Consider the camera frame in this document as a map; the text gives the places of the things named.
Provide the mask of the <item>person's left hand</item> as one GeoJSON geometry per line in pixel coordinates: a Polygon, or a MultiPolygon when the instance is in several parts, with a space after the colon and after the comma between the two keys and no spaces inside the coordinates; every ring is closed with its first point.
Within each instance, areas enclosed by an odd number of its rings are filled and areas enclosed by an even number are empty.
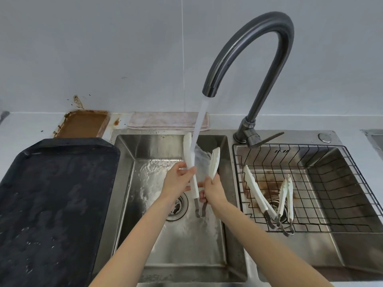
{"type": "Polygon", "coordinates": [[[167,204],[175,203],[182,193],[190,191],[189,182],[192,177],[179,176],[179,169],[186,168],[184,161],[175,163],[167,172],[160,194],[160,200],[167,204]]]}

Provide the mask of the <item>round metal drain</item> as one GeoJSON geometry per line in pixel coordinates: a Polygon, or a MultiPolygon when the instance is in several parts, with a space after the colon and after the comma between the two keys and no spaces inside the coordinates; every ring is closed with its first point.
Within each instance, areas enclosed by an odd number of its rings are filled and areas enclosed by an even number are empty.
{"type": "MultiPolygon", "coordinates": [[[[273,219],[275,221],[280,214],[279,198],[267,198],[267,203],[268,203],[268,206],[267,206],[268,207],[268,213],[269,213],[271,219],[273,219]]],[[[280,221],[284,223],[288,219],[288,205],[286,202],[284,203],[282,209],[283,209],[283,212],[280,216],[280,221]]]]}

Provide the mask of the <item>round metal sink strainer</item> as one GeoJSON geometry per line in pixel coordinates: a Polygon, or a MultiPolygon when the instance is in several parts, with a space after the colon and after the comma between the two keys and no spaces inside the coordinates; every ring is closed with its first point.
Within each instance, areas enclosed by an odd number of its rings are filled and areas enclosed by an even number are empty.
{"type": "Polygon", "coordinates": [[[181,219],[189,208],[189,201],[186,194],[182,194],[176,201],[173,209],[166,218],[166,221],[174,222],[181,219]]]}

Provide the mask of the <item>brown dirty baking tray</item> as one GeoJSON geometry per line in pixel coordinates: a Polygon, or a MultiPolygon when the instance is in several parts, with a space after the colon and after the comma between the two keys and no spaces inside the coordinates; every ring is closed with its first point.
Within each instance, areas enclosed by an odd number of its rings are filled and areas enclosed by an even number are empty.
{"type": "Polygon", "coordinates": [[[64,115],[53,138],[102,138],[109,121],[105,110],[73,110],[64,115]]]}

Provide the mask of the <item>stainless steel double sink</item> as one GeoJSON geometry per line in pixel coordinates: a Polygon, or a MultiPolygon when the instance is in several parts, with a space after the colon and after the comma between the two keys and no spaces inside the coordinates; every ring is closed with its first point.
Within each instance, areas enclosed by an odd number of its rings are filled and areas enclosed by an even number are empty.
{"type": "MultiPolygon", "coordinates": [[[[258,134],[263,140],[279,132],[284,134],[267,144],[343,146],[333,131],[261,130],[258,134]],[[330,134],[332,142],[320,141],[319,133],[330,134]]],[[[180,130],[111,130],[108,141],[121,155],[93,273],[104,266],[159,196],[166,171],[183,158],[185,134],[180,130]]],[[[242,211],[233,156],[233,146],[239,143],[233,134],[234,130],[203,131],[197,141],[197,152],[211,153],[220,148],[218,172],[226,197],[242,211]]],[[[279,192],[279,221],[285,202],[283,183],[279,192]]],[[[207,208],[206,218],[197,218],[191,192],[186,196],[189,201],[186,214],[177,221],[165,222],[139,286],[269,286],[211,208],[207,208]]],[[[284,231],[267,233],[334,284],[383,287],[383,233],[295,232],[290,237],[284,231]]]]}

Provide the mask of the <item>person's left forearm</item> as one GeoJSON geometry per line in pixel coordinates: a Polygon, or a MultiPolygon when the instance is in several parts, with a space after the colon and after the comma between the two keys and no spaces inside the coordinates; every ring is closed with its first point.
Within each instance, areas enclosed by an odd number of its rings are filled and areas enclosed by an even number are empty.
{"type": "Polygon", "coordinates": [[[136,287],[166,218],[183,189],[164,187],[89,287],[136,287]]]}

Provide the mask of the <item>white plastic tongs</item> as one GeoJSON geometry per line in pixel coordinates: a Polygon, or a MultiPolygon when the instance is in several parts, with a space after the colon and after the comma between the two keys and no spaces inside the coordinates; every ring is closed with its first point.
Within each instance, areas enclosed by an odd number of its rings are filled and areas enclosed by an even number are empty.
{"type": "Polygon", "coordinates": [[[287,203],[288,203],[287,221],[289,223],[289,230],[290,230],[290,231],[284,230],[284,235],[286,237],[290,237],[290,236],[294,235],[294,233],[295,233],[295,230],[293,227],[293,222],[294,222],[293,181],[292,181],[290,174],[288,174],[283,185],[284,185],[283,190],[284,190],[284,194],[285,194],[285,199],[287,199],[287,203]]]}
{"type": "MultiPolygon", "coordinates": [[[[187,169],[190,169],[194,167],[195,162],[195,153],[194,150],[192,150],[192,134],[187,133],[184,135],[183,140],[183,150],[184,150],[184,161],[187,165],[187,169]]],[[[211,180],[214,179],[218,166],[220,161],[220,148],[215,148],[211,154],[211,159],[209,163],[208,168],[208,176],[211,178],[211,180]]],[[[206,217],[206,207],[207,203],[205,202],[202,206],[201,214],[199,213],[200,207],[199,207],[199,189],[197,185],[197,179],[194,175],[189,182],[190,185],[190,191],[191,191],[191,197],[194,199],[194,206],[195,206],[195,215],[197,218],[205,218],[206,217]]]]}
{"type": "Polygon", "coordinates": [[[243,173],[246,186],[249,189],[251,195],[255,198],[259,209],[265,217],[267,225],[273,230],[279,228],[282,231],[285,231],[282,223],[278,220],[277,213],[262,194],[253,174],[247,165],[243,166],[243,173]]]}

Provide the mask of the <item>folded pinkish white cloth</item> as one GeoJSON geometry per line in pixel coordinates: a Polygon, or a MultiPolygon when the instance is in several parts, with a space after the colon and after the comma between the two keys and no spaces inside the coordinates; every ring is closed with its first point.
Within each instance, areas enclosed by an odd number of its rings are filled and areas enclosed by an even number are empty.
{"type": "Polygon", "coordinates": [[[198,112],[133,112],[129,129],[194,130],[198,112]]]}

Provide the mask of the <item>person's right hand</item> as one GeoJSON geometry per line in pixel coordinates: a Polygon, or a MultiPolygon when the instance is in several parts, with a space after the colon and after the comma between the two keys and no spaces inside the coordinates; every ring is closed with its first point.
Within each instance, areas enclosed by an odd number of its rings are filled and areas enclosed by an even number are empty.
{"type": "Polygon", "coordinates": [[[212,208],[219,208],[228,202],[222,183],[211,185],[211,178],[207,176],[204,181],[198,182],[198,187],[203,188],[199,192],[199,202],[208,203],[212,208]]]}

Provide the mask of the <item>large black baking tray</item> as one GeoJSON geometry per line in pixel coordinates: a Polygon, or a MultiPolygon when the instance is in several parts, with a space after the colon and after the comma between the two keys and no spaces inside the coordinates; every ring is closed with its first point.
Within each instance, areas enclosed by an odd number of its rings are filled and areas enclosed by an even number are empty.
{"type": "Polygon", "coordinates": [[[0,287],[86,287],[120,150],[102,138],[43,139],[0,182],[0,287]]]}

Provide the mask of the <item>grey metal tray edge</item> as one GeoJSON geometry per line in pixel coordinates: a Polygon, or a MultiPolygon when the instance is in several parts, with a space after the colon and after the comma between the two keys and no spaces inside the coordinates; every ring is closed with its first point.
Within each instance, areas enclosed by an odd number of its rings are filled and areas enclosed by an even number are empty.
{"type": "Polygon", "coordinates": [[[361,132],[383,161],[383,129],[362,129],[361,132]]]}

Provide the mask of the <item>dark grey curved faucet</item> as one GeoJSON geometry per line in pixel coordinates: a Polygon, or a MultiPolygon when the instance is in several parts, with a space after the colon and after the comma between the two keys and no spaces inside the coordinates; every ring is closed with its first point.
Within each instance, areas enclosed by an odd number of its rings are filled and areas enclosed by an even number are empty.
{"type": "Polygon", "coordinates": [[[238,130],[233,134],[233,138],[238,143],[246,144],[250,149],[258,148],[284,134],[284,132],[279,132],[262,140],[254,127],[256,118],[280,75],[293,46],[294,25],[290,17],[282,12],[269,12],[252,19],[240,28],[219,52],[202,89],[204,96],[215,97],[223,77],[239,54],[257,38],[270,32],[274,32],[278,36],[275,57],[248,115],[242,119],[238,130]]]}

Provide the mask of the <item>person's right forearm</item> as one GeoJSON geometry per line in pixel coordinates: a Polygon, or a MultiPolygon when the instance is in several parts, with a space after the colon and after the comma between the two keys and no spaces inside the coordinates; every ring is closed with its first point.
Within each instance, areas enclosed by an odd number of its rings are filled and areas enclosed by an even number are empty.
{"type": "Polygon", "coordinates": [[[271,287],[333,287],[318,271],[223,199],[209,198],[215,214],[229,228],[271,287]]]}

